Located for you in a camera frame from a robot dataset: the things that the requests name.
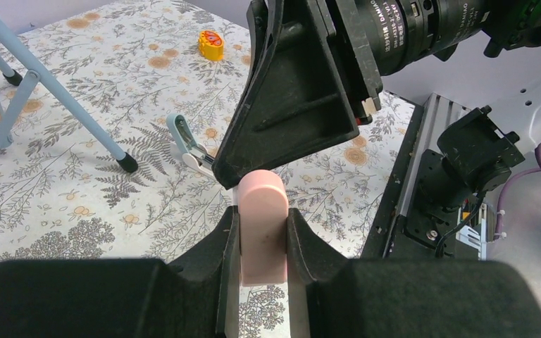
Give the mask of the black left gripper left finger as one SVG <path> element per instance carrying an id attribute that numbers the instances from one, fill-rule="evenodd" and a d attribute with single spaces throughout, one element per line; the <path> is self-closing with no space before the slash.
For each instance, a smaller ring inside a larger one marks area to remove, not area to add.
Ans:
<path id="1" fill-rule="evenodd" d="M 236 337 L 237 208 L 171 263 L 0 262 L 0 337 Z"/>

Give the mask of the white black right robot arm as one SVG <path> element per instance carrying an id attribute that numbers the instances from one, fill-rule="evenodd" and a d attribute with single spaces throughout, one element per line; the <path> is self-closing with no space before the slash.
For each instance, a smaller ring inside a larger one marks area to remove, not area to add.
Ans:
<path id="1" fill-rule="evenodd" d="M 489 101 L 534 63 L 541 1 L 253 1 L 251 67 L 213 174 L 226 188 L 353 139 L 392 89 Z"/>

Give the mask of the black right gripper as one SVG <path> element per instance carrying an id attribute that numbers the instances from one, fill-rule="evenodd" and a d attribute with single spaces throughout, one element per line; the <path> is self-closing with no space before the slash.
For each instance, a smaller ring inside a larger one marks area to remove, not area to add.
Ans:
<path id="1" fill-rule="evenodd" d="M 249 76 L 212 166 L 226 189 L 356 137 L 381 109 L 367 1 L 252 1 L 247 22 Z"/>

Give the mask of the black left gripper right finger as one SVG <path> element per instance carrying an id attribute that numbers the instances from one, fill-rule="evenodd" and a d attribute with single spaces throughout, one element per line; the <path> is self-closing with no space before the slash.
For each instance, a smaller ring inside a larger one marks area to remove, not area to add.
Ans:
<path id="1" fill-rule="evenodd" d="M 541 307 L 496 261 L 349 259 L 287 218 L 293 337 L 541 337 Z"/>

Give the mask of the pink mini stapler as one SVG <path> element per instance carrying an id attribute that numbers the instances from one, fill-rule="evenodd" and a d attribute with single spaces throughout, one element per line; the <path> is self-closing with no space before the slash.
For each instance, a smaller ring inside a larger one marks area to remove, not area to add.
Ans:
<path id="1" fill-rule="evenodd" d="M 286 282 L 289 201 L 282 179 L 269 170 L 246 174 L 237 186 L 237 209 L 242 286 Z"/>

